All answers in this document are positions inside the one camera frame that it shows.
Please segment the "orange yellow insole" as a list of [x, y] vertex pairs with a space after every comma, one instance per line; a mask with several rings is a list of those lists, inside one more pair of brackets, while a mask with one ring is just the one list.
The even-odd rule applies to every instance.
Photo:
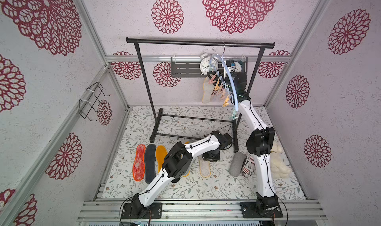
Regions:
[[164, 159], [167, 156], [168, 152], [167, 149], [163, 145], [159, 145], [156, 148], [155, 151], [155, 156], [156, 156], [156, 161], [157, 161], [157, 166], [158, 166], [158, 172], [162, 169], [162, 166], [164, 164]]

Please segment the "dark grey felt insole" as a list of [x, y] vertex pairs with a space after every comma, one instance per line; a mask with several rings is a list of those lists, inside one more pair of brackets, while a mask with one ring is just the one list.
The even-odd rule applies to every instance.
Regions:
[[146, 148], [145, 160], [145, 182], [150, 184], [157, 175], [156, 172], [156, 146], [149, 144]]

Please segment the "red translucent gel insole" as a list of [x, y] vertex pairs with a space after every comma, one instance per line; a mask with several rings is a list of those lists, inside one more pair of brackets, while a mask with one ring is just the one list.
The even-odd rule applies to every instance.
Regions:
[[142, 181], [145, 175], [145, 152], [146, 146], [140, 144], [137, 146], [135, 160], [133, 163], [133, 179], [134, 181]]

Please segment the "light blue clip hanger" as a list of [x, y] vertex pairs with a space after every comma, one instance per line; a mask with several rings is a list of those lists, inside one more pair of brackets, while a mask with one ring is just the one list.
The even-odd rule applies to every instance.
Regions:
[[220, 56], [217, 53], [212, 54], [208, 64], [207, 73], [211, 73], [208, 83], [212, 84], [214, 91], [217, 91], [218, 95], [220, 95], [220, 100], [223, 100], [223, 107], [227, 107], [230, 104], [234, 106], [231, 120], [236, 120], [238, 118], [237, 112], [239, 109], [238, 94], [224, 55]]

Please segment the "yellow-edged grey felt insole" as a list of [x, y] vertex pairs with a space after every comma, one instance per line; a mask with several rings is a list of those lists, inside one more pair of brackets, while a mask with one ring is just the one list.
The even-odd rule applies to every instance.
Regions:
[[187, 169], [187, 172], [183, 175], [183, 177], [187, 177], [190, 174], [190, 166]]

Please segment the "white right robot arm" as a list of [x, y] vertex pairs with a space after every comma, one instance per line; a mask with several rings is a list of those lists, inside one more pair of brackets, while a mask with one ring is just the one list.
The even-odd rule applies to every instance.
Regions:
[[268, 127], [254, 110], [246, 92], [247, 74], [236, 73], [233, 78], [237, 94], [238, 112], [245, 119], [251, 134], [246, 142], [247, 151], [255, 163], [257, 176], [257, 200], [254, 210], [260, 217], [282, 218], [278, 196], [273, 186], [270, 170], [270, 153], [274, 143], [275, 130]]

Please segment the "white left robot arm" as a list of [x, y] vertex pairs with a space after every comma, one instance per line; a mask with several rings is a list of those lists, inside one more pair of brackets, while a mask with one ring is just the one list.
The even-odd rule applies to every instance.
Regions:
[[217, 155], [232, 143], [233, 138], [228, 133], [219, 131], [190, 144], [177, 142], [165, 156], [162, 169], [153, 181], [142, 192], [123, 202], [120, 219], [159, 219], [159, 204], [154, 201], [161, 191], [168, 184], [177, 183], [198, 156], [208, 152]]

